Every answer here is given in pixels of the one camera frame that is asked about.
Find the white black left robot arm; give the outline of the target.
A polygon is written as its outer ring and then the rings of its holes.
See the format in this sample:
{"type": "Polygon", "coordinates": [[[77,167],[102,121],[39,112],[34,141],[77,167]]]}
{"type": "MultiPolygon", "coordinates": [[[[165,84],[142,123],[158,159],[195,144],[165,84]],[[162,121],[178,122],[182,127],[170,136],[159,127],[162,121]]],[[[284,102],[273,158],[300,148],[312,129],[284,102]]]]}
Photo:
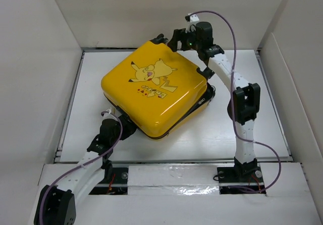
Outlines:
{"type": "Polygon", "coordinates": [[[109,71],[101,81],[112,107],[102,112],[99,133],[76,167],[45,186],[35,224],[73,224],[76,204],[99,182],[113,180],[110,156],[116,144],[137,130],[161,139],[213,94],[199,67],[178,53],[198,47],[194,30],[177,29],[146,42],[109,71]]]}

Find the yellow hard-shell suitcase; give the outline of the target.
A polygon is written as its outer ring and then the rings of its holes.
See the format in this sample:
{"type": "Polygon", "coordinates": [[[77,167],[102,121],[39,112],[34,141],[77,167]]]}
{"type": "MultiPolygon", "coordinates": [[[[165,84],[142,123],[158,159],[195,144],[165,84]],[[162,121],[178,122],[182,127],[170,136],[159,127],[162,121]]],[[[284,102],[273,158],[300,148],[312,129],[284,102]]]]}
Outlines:
{"type": "Polygon", "coordinates": [[[166,42],[163,34],[147,41],[101,80],[107,100],[155,140],[203,110],[215,96],[199,66],[166,42]]]}

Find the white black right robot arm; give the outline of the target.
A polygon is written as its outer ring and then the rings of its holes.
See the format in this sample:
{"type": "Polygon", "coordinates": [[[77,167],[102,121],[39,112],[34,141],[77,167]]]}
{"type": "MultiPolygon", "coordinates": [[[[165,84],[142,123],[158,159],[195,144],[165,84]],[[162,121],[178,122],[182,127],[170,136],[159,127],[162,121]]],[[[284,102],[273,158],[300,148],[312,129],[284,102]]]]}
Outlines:
{"type": "Polygon", "coordinates": [[[207,66],[205,72],[215,73],[230,92],[227,112],[233,122],[236,135],[234,166],[217,169],[215,180],[219,183],[246,183],[259,170],[253,145],[254,121],[260,106],[260,86],[251,84],[234,70],[224,50],[214,44],[212,26],[209,22],[191,24],[176,29],[168,43],[172,51],[195,50],[207,66]]]}

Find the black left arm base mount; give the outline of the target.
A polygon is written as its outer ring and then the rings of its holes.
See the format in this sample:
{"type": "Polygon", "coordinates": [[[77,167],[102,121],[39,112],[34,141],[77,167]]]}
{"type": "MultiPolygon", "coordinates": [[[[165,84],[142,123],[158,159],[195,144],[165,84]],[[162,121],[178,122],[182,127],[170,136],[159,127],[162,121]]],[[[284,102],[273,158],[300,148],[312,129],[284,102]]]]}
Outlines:
{"type": "Polygon", "coordinates": [[[105,165],[104,179],[89,193],[90,195],[127,195],[129,167],[113,164],[110,160],[105,165]]]}

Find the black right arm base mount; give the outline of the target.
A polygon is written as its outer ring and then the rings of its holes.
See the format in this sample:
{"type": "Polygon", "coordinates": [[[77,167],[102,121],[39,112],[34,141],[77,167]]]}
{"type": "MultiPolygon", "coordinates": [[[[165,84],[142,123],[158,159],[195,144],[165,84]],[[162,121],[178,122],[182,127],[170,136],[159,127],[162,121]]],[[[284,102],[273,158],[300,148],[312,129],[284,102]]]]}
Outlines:
{"type": "Polygon", "coordinates": [[[256,158],[243,164],[234,159],[234,166],[217,167],[213,180],[219,183],[220,194],[266,194],[256,158]]]}

